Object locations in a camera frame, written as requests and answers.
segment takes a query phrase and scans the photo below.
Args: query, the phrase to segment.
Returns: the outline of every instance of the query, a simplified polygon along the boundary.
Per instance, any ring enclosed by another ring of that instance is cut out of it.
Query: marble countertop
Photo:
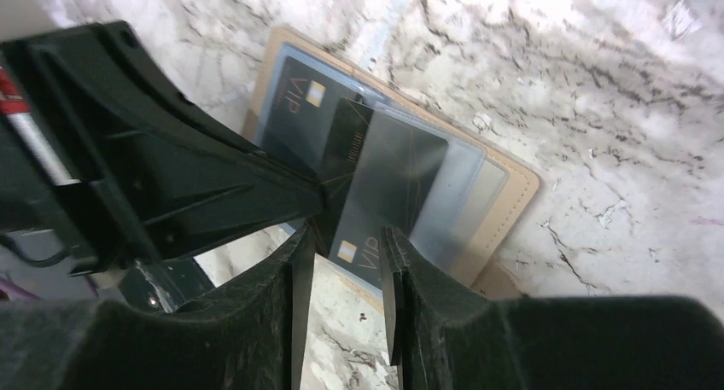
[[[62,26],[128,21],[236,131],[289,24],[534,168],[496,254],[528,294],[683,294],[724,317],[724,0],[39,1]],[[239,243],[263,254],[276,234]],[[318,269],[339,293],[312,308],[307,388],[387,388],[374,306]]]

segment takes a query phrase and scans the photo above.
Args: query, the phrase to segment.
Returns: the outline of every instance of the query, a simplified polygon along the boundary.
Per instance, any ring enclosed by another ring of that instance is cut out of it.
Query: black card
[[[337,103],[356,92],[287,57],[260,146],[294,168],[319,173]]]
[[[373,114],[330,259],[379,288],[380,229],[412,233],[446,153],[445,139]]]

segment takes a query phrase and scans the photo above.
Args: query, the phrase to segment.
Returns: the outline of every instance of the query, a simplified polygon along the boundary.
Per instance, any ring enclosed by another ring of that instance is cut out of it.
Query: black mechanical part
[[[402,390],[721,389],[724,331],[675,297],[489,301],[382,231],[382,295]]]
[[[301,229],[173,314],[110,300],[0,303],[0,388],[298,389],[314,246]]]
[[[0,119],[0,211],[53,230],[73,274],[190,257],[324,209],[318,183],[188,101],[125,22],[1,43],[0,67],[18,95],[5,98],[29,108]]]

